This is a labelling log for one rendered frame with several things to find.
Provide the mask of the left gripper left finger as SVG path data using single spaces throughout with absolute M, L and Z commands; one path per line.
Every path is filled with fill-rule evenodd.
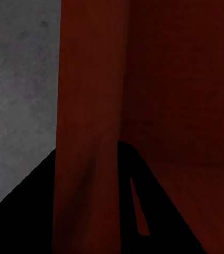
M 51 254 L 56 150 L 0 202 L 0 254 Z

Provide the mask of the storage box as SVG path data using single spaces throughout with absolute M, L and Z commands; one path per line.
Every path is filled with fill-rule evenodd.
M 224 0 L 61 0 L 51 254 L 121 254 L 118 141 L 224 254 Z

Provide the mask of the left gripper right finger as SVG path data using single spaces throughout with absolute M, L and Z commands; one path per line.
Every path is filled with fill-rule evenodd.
M 207 254 L 138 150 L 118 141 L 121 254 Z M 138 233 L 132 178 L 150 236 Z

